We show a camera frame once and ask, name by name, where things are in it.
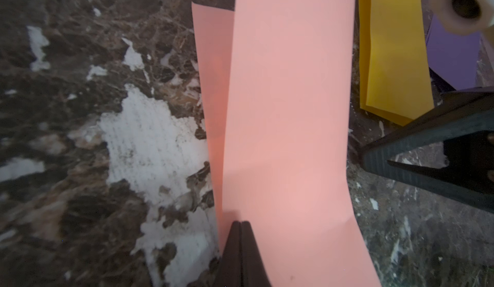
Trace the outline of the pink paper sheet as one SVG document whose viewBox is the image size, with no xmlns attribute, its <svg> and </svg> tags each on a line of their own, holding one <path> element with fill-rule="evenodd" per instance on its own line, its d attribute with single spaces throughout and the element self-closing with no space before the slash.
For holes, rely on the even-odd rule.
<svg viewBox="0 0 494 287">
<path fill-rule="evenodd" d="M 379 286 L 347 183 L 356 0 L 192 5 L 221 257 L 250 222 L 271 286 Z"/>
</svg>

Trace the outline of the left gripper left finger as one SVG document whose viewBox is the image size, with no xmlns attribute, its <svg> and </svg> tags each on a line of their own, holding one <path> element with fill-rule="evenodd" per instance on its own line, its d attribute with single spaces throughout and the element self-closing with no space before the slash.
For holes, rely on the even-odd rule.
<svg viewBox="0 0 494 287">
<path fill-rule="evenodd" d="M 240 287 L 242 285 L 241 273 L 241 223 L 234 221 L 213 287 Z"/>
</svg>

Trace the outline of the purple paper sheet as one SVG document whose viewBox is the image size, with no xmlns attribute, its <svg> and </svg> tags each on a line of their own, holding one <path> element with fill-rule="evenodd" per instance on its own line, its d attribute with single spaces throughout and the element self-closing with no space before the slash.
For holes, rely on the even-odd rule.
<svg viewBox="0 0 494 287">
<path fill-rule="evenodd" d="M 433 73 L 455 90 L 476 87 L 480 32 L 466 36 L 452 34 L 434 14 L 426 45 L 428 66 Z"/>
</svg>

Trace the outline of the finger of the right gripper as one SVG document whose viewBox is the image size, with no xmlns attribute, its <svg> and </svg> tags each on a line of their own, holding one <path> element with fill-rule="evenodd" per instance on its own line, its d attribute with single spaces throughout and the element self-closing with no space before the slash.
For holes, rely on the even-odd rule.
<svg viewBox="0 0 494 287">
<path fill-rule="evenodd" d="M 443 144 L 441 169 L 392 161 L 400 153 Z M 493 89 L 449 92 L 440 106 L 364 146 L 361 167 L 483 211 L 493 211 Z"/>
</svg>

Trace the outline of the yellow paper sheet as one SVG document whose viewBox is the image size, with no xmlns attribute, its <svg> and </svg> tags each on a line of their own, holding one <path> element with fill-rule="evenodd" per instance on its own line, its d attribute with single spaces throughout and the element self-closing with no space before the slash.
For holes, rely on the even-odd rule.
<svg viewBox="0 0 494 287">
<path fill-rule="evenodd" d="M 358 0 L 360 106 L 405 126 L 434 107 L 421 0 Z"/>
</svg>

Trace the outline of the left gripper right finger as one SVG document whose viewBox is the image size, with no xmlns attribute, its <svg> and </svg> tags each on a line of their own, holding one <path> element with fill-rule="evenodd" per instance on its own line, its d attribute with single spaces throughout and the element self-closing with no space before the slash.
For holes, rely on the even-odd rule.
<svg viewBox="0 0 494 287">
<path fill-rule="evenodd" d="M 241 286 L 271 287 L 250 222 L 241 223 Z"/>
</svg>

